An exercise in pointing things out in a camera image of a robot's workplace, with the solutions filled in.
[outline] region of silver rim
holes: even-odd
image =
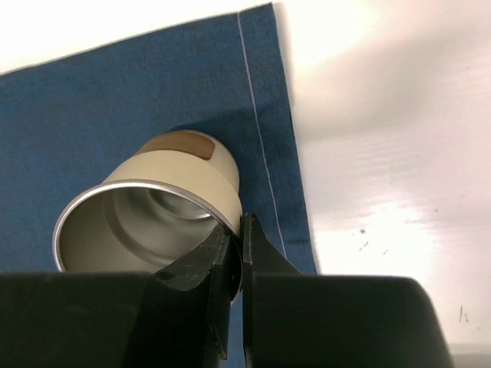
[[[165,182],[156,182],[153,180],[115,180],[113,182],[102,183],[98,186],[90,188],[85,192],[82,192],[77,197],[75,197],[68,205],[64,208],[63,212],[60,214],[60,217],[56,221],[56,225],[54,226],[53,231],[53,256],[54,261],[56,262],[56,267],[60,271],[65,271],[65,267],[63,265],[63,261],[60,255],[60,234],[61,228],[67,217],[71,214],[71,212],[83,201],[89,199],[92,196],[100,194],[102,192],[107,192],[113,189],[120,188],[145,188],[145,189],[155,189],[163,192],[168,192],[174,194],[175,196],[179,196],[181,198],[187,199],[191,203],[199,206],[201,209],[206,211],[209,215],[211,215],[223,228],[230,234],[234,235],[234,231],[232,229],[232,225],[230,222],[219,212],[215,207],[209,204],[204,199],[201,199],[199,196],[188,192],[185,189],[179,188],[177,186],[173,186],[171,184],[167,184]]]

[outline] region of beige cup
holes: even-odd
[[[196,247],[217,225],[239,234],[239,171],[227,148],[179,131],[145,144],[61,213],[61,271],[151,271]]]

